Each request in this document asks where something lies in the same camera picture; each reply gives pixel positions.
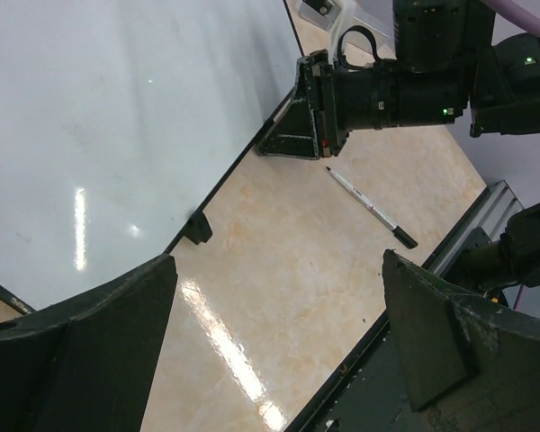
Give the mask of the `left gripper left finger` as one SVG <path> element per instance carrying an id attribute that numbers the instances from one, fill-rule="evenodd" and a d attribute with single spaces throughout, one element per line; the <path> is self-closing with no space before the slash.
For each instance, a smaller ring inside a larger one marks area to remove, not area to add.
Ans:
<path id="1" fill-rule="evenodd" d="M 178 274 L 162 254 L 0 323 L 0 431 L 138 431 Z"/>

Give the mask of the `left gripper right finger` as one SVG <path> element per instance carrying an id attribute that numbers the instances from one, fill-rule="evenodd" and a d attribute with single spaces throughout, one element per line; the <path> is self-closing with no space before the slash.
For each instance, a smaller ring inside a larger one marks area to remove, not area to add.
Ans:
<path id="1" fill-rule="evenodd" d="M 540 431 L 540 319 L 388 249 L 384 298 L 409 404 L 428 431 Z"/>

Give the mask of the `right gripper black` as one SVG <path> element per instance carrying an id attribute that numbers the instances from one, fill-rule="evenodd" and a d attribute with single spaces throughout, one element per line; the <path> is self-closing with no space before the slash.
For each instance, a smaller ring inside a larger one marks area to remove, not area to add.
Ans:
<path id="1" fill-rule="evenodd" d="M 463 70 L 415 73 L 389 60 L 333 67 L 325 49 L 296 63 L 294 91 L 256 144 L 259 156 L 318 160 L 340 153 L 352 131 L 451 124 L 468 103 Z M 315 111 L 325 116 L 316 138 Z"/>

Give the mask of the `white marker pen black cap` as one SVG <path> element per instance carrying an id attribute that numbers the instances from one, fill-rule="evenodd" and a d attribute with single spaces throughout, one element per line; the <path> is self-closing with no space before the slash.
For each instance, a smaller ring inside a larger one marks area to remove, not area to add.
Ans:
<path id="1" fill-rule="evenodd" d="M 341 174 L 327 166 L 326 170 L 332 178 L 334 178 L 350 195 L 352 195 L 359 203 L 361 203 L 380 223 L 382 223 L 393 236 L 407 249 L 416 248 L 419 243 L 408 234 L 400 225 L 398 225 L 384 211 L 380 210 L 374 203 L 367 198 L 360 190 L 354 187 Z"/>

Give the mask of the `white whiteboard black frame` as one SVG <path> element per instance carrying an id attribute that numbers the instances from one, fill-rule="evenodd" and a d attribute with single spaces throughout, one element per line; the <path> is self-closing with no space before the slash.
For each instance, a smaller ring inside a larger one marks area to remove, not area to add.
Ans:
<path id="1" fill-rule="evenodd" d="M 283 1 L 0 1 L 0 288 L 29 313 L 169 250 L 289 94 Z"/>

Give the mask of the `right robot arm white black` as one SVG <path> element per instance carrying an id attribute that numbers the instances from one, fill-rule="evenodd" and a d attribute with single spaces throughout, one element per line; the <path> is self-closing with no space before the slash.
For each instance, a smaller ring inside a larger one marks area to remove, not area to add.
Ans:
<path id="1" fill-rule="evenodd" d="M 425 127 L 470 112 L 470 133 L 540 133 L 540 31 L 491 41 L 496 10 L 484 1 L 396 1 L 393 58 L 354 65 L 346 36 L 370 44 L 342 4 L 328 49 L 297 63 L 284 113 L 258 142 L 264 156 L 317 160 L 340 153 L 352 131 Z"/>

